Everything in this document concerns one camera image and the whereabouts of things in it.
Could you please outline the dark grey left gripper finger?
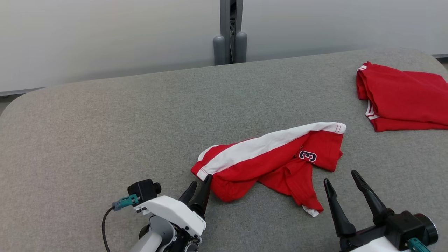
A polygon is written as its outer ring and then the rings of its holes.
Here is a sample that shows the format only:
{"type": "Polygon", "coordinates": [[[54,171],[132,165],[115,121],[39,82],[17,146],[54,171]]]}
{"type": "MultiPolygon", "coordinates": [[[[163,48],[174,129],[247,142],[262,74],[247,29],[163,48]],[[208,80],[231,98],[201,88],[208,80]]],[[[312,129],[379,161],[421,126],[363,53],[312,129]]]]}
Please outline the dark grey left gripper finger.
{"type": "Polygon", "coordinates": [[[208,206],[208,200],[211,192],[213,175],[208,174],[197,195],[189,203],[189,209],[198,214],[203,220],[206,220],[205,213],[208,206]]]}
{"type": "Polygon", "coordinates": [[[195,191],[197,188],[197,182],[193,181],[188,188],[184,191],[184,193],[179,197],[179,201],[184,203],[185,205],[189,205],[190,200],[195,195],[195,191]]]}

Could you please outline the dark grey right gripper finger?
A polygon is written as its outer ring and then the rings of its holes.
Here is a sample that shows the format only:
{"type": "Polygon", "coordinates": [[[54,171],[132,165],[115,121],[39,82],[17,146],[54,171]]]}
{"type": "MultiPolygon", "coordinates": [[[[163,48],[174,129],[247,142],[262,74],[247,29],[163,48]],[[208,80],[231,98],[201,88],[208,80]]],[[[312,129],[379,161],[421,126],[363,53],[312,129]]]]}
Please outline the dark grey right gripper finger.
{"type": "Polygon", "coordinates": [[[394,215],[391,208],[387,208],[385,204],[379,199],[374,190],[368,185],[363,177],[356,171],[352,170],[351,175],[357,188],[363,193],[368,206],[373,214],[374,225],[385,225],[387,218],[394,215]]]}
{"type": "Polygon", "coordinates": [[[354,236],[357,230],[355,226],[348,220],[342,207],[340,206],[337,200],[337,193],[334,190],[330,180],[325,178],[323,180],[323,183],[326,190],[326,195],[337,237],[348,238],[354,236]]]}

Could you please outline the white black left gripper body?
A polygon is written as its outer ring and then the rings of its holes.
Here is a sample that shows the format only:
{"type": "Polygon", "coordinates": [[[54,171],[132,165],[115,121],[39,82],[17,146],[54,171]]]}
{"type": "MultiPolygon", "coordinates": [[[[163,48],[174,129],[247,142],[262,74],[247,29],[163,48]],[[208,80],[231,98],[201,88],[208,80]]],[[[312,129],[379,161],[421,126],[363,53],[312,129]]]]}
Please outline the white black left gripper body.
{"type": "Polygon", "coordinates": [[[206,220],[177,199],[160,196],[137,205],[135,211],[150,214],[136,247],[200,247],[203,242],[206,220]]]}

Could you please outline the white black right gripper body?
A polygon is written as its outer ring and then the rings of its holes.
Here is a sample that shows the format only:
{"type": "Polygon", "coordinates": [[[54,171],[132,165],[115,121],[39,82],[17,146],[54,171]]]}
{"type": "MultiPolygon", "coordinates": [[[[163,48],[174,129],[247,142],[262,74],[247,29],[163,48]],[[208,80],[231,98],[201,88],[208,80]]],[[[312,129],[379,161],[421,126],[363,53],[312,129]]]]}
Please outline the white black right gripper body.
{"type": "Polygon", "coordinates": [[[339,252],[399,252],[408,249],[410,228],[383,223],[357,231],[351,223],[340,223],[339,238],[339,252]]]}

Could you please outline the red shorts white trim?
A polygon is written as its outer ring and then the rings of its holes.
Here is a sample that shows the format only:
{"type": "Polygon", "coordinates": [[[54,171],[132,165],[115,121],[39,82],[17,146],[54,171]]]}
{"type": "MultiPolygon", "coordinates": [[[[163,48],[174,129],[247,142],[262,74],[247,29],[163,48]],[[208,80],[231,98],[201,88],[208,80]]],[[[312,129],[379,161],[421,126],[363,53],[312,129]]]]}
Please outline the red shorts white trim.
{"type": "Polygon", "coordinates": [[[241,199],[259,182],[291,196],[316,217],[323,207],[313,188],[313,167],[335,171],[345,131],[340,122],[315,122],[213,145],[199,155],[191,172],[202,181],[212,175],[211,189],[224,202],[241,199]]]}

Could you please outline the red white basketball jersey top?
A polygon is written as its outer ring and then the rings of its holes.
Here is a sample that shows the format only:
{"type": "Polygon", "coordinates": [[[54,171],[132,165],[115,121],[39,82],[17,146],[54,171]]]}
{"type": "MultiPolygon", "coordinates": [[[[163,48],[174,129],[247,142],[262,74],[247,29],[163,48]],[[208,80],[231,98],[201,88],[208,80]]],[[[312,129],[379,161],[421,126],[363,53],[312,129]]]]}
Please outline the red white basketball jersey top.
{"type": "Polygon", "coordinates": [[[376,132],[448,130],[448,82],[440,75],[365,62],[356,90],[376,132]]]}

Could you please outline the grey partition post with feet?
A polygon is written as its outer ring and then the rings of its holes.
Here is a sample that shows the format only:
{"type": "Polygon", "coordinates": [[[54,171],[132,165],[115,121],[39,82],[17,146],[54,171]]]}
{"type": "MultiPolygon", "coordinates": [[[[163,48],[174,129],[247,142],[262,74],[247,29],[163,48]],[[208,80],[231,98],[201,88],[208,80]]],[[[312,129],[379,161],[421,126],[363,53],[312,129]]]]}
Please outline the grey partition post with feet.
{"type": "Polygon", "coordinates": [[[244,0],[219,0],[220,35],[213,39],[214,65],[245,63],[247,33],[242,31],[244,0]]]}

